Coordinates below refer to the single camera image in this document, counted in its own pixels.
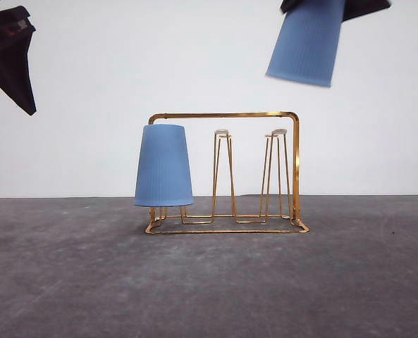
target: cup rack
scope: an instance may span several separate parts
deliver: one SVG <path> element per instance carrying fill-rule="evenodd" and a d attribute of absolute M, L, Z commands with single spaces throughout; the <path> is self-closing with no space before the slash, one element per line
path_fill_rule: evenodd
<path fill-rule="evenodd" d="M 274 130 L 265 135 L 266 151 L 264 160 L 264 172 L 262 177 L 262 191 L 259 200 L 259 212 L 257 214 L 239 214 L 237 213 L 236 196 L 233 183 L 232 170 L 232 137 L 228 130 L 217 130 L 214 133 L 214 173 L 213 173 L 213 192 L 211 200 L 210 215 L 189 215 L 185 206 L 180 207 L 180 213 L 169 215 L 166 207 L 149 208 L 150 221 L 145 230 L 147 234 L 214 234 L 214 233 L 306 233 L 309 228 L 303 223 L 300 215 L 300 121 L 298 116 L 292 112 L 269 111 L 261 113 L 162 113 L 155 114 L 149 118 L 149 124 L 152 125 L 158 119 L 187 119 L 187 118 L 290 118 L 293 121 L 293 175 L 292 175 L 292 194 L 290 194 L 290 182 L 288 174 L 287 142 L 284 129 Z M 281 154 L 280 139 L 283 140 L 285 154 L 285 173 L 287 183 L 288 214 L 283 214 L 283 195 L 281 191 Z M 230 170 L 230 214 L 216 214 L 216 186 L 218 177 L 218 164 L 221 142 L 226 140 L 228 152 L 229 170 Z M 273 156 L 273 143 L 276 141 L 278 158 L 278 184 L 279 184 L 279 214 L 269 213 L 270 197 L 270 176 L 271 176 L 271 157 Z M 155 230 L 163 225 L 167 218 L 180 218 L 182 225 L 203 225 L 212 224 L 216 218 L 232 218 L 235 223 L 251 223 L 255 225 L 266 224 L 269 218 L 275 218 L 288 221 L 292 227 L 290 229 L 210 229 L 210 230 Z"/>

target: white rubber cap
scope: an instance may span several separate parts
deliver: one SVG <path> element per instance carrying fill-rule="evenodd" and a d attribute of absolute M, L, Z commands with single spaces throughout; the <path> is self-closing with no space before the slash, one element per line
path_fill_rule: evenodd
<path fill-rule="evenodd" d="M 229 130 L 227 130 L 227 129 L 217 129 L 217 130 L 215 130 L 215 135 L 220 135 L 220 134 L 227 135 L 227 134 L 229 134 Z"/>
<path fill-rule="evenodd" d="M 271 132 L 272 135 L 285 135 L 287 134 L 287 130 L 286 129 L 275 129 Z"/>

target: white wall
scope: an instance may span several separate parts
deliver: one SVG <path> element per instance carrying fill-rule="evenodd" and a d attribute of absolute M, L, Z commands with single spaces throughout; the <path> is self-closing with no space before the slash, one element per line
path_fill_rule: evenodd
<path fill-rule="evenodd" d="M 0 9 L 19 4 L 37 28 L 38 112 L 0 90 L 0 197 L 132 196 L 150 115 L 268 110 L 300 116 L 302 194 L 418 194 L 418 1 L 344 23 L 330 89 L 264 76 L 278 0 L 3 0 Z M 235 135 L 246 194 L 259 188 L 263 134 L 290 127 L 185 125 L 196 195 L 210 194 L 215 128 Z"/>

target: concrete floor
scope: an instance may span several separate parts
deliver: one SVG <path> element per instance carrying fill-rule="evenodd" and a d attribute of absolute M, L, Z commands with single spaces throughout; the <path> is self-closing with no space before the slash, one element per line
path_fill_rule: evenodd
<path fill-rule="evenodd" d="M 150 236 L 132 203 L 0 199 L 0 338 L 418 338 L 418 196 L 303 196 L 309 234 Z"/>

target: gold wire frame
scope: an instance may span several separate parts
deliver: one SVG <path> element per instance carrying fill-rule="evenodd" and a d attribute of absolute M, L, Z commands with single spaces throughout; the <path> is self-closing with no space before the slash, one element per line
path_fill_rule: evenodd
<path fill-rule="evenodd" d="M 285 152 L 285 169 L 286 169 L 286 183 L 287 183 L 287 198 L 288 198 L 288 215 L 283 215 L 282 208 L 282 193 L 281 193 L 281 155 L 280 155 L 280 141 L 279 135 L 266 135 L 266 151 L 264 161 L 264 172 L 262 177 L 262 191 L 259 200 L 258 214 L 238 214 L 236 196 L 233 184 L 233 168 L 232 168 L 232 137 L 226 133 L 217 133 L 214 135 L 214 173 L 213 173 L 213 191 L 212 191 L 212 208 L 211 215 L 188 215 L 185 206 L 180 207 L 179 215 L 168 215 L 167 207 L 151 207 L 149 208 L 150 221 L 145 230 L 147 234 L 216 234 L 216 233 L 306 233 L 309 228 L 303 223 L 300 215 L 300 120 L 295 113 L 285 111 L 268 111 L 259 113 L 162 113 L 155 114 L 149 118 L 149 124 L 152 125 L 158 119 L 186 119 L 186 118 L 291 118 L 293 121 L 293 193 L 290 195 L 290 182 L 288 174 L 288 157 L 287 157 L 287 142 L 285 135 L 283 135 L 283 145 Z M 230 197 L 231 197 L 231 214 L 216 214 L 216 184 L 218 178 L 218 164 L 221 142 L 226 139 L 226 146 L 229 160 L 230 170 Z M 278 157 L 278 183 L 279 183 L 279 214 L 269 214 L 269 188 L 271 175 L 271 157 L 273 155 L 273 142 L 277 143 L 277 157 Z M 268 173 L 266 194 L 264 193 L 265 177 Z M 263 200 L 265 201 L 265 212 L 263 211 Z M 160 227 L 162 221 L 167 218 L 180 218 L 183 225 L 198 225 L 198 224 L 212 224 L 215 218 L 231 217 L 235 223 L 256 223 L 264 224 L 268 218 L 280 218 L 287 220 L 292 229 L 213 229 L 213 230 L 153 230 Z"/>

